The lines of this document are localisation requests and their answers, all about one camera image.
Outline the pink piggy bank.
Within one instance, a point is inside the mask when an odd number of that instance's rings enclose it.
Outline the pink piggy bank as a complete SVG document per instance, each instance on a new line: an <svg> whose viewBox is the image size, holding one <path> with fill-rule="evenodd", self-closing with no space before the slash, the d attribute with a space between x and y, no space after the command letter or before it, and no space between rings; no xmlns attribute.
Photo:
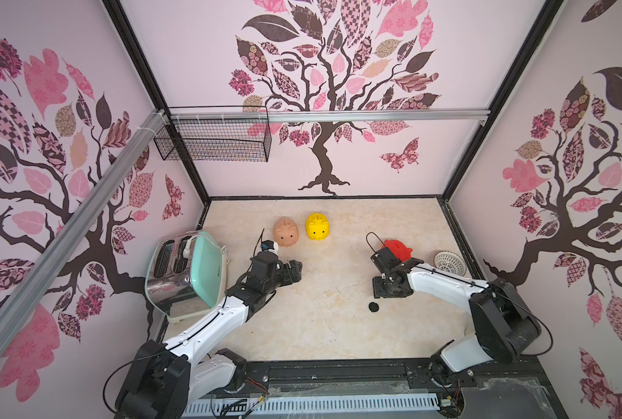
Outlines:
<svg viewBox="0 0 622 419"><path fill-rule="evenodd" d="M291 218L280 218L274 224L273 237L279 247L291 247L299 240L299 228Z"/></svg>

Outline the yellow piggy bank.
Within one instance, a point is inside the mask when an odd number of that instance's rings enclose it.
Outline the yellow piggy bank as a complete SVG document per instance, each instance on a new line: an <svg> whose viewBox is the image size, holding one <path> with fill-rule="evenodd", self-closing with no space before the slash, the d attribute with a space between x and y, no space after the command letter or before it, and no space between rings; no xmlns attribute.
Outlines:
<svg viewBox="0 0 622 419"><path fill-rule="evenodd" d="M313 213L307 218L305 229L309 239L324 240L330 235L330 221L321 213Z"/></svg>

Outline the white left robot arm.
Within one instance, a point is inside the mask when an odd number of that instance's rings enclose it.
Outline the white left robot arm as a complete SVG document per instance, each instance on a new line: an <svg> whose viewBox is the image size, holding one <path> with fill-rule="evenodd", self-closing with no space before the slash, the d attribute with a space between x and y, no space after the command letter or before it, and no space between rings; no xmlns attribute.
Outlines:
<svg viewBox="0 0 622 419"><path fill-rule="evenodd" d="M217 349L264 308L283 286L301 281L303 265L261 251L209 314L163 343L150 340L124 364L127 375L110 410L116 418L179 418L190 403L217 389L236 393L246 381L246 360Z"/></svg>

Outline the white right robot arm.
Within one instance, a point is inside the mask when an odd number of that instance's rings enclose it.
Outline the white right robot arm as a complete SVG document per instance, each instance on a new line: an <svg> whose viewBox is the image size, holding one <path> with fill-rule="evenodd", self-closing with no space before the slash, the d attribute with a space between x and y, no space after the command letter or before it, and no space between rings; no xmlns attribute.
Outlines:
<svg viewBox="0 0 622 419"><path fill-rule="evenodd" d="M516 361L542 333L539 319L510 282L467 279L417 258L401 261L384 247L371 255L379 275L372 279L377 299L426 293L471 315L473 333L447 343L430 358L428 374L448 387L459 373L495 361Z"/></svg>

